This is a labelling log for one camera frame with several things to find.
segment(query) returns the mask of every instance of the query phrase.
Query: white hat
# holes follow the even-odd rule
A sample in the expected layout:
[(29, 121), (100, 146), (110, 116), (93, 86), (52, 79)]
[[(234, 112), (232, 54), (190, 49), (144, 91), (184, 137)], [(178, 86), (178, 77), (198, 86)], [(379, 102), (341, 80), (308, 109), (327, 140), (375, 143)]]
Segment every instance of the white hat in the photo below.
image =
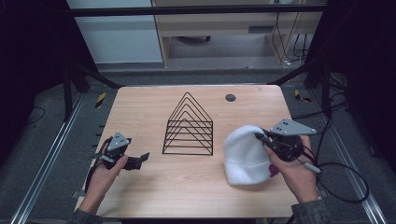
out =
[(245, 125), (224, 141), (225, 173), (231, 185), (260, 184), (278, 173), (254, 133), (264, 132), (260, 127)]

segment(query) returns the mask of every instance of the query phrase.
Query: hand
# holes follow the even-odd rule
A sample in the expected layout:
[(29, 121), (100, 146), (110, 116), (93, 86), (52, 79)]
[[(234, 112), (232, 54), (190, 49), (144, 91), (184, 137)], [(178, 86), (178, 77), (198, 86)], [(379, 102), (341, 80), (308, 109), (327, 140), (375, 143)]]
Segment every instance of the hand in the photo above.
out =
[[(304, 146), (311, 148), (308, 136), (301, 136), (301, 140)], [(265, 150), (271, 163), (283, 175), (286, 184), (299, 203), (309, 203), (318, 199), (315, 173), (303, 165), (303, 162), (306, 161), (312, 163), (306, 156), (301, 155), (299, 161), (287, 162), (282, 161), (271, 148), (265, 147)], [(304, 150), (306, 153), (312, 154), (306, 148)]]
[(120, 170), (128, 161), (128, 156), (121, 157), (113, 168), (107, 170), (102, 161), (99, 160), (99, 165), (96, 167), (91, 181), (90, 187), (87, 190), (84, 200), (79, 206), (79, 210), (90, 214), (96, 214), (100, 203), (105, 198), (107, 191), (110, 189)]

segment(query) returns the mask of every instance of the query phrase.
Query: wire pyramid frame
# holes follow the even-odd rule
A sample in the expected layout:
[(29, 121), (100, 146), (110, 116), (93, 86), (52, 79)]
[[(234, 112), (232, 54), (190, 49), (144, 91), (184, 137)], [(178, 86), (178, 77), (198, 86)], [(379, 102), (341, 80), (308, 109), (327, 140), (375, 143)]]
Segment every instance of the wire pyramid frame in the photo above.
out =
[(213, 120), (189, 92), (169, 117), (163, 154), (213, 156)]

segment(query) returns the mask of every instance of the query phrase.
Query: table top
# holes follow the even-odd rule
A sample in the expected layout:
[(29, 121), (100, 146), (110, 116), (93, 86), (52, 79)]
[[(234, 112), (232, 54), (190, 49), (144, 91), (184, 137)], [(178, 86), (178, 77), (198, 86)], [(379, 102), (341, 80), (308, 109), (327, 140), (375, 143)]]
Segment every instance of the table top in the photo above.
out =
[[(235, 96), (233, 102), (226, 100), (228, 94)], [(173, 114), (174, 111), (187, 113)], [(200, 146), (205, 147), (177, 147), (188, 141), (178, 142), (180, 136), (172, 137), (169, 127), (176, 125), (169, 126), (168, 120), (186, 117), (197, 123), (210, 124), (212, 121), (213, 126), (209, 125), (205, 130), (194, 129), (205, 139), (204, 143), (199, 142)], [(150, 156), (141, 170), (120, 172), (98, 215), (151, 218), (289, 217), (290, 206), (297, 201), (283, 177), (276, 175), (255, 186), (231, 186), (224, 170), (222, 148), (228, 134), (238, 127), (253, 124), (269, 129), (285, 117), (289, 118), (290, 112), (278, 86), (121, 88), (99, 146), (120, 131), (125, 137), (132, 138), (126, 150), (128, 156), (140, 157), (147, 152)], [(187, 155), (163, 154), (164, 145), (168, 146), (165, 153), (185, 152)], [(213, 149), (213, 155), (210, 155), (210, 149)]]

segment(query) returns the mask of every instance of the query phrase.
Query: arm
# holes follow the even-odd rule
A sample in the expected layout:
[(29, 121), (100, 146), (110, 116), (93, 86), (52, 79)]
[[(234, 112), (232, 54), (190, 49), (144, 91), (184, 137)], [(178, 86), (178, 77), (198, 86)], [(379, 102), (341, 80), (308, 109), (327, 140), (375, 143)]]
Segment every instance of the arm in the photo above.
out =
[[(308, 136), (301, 136), (303, 144), (311, 148)], [(297, 223), (331, 223), (330, 214), (323, 201), (318, 199), (317, 179), (303, 162), (310, 160), (302, 155), (299, 161), (282, 161), (272, 149), (265, 148), (271, 163), (283, 175), (286, 184), (296, 197), (298, 204), (291, 207)]]
[(69, 218), (67, 224), (102, 223), (102, 219), (96, 215), (96, 212), (102, 200), (105, 198), (107, 191), (110, 189), (127, 161), (128, 156), (123, 156), (110, 170), (107, 170), (107, 168), (99, 162), (99, 165), (92, 175), (90, 187), (87, 190), (84, 200), (79, 205), (78, 210)]

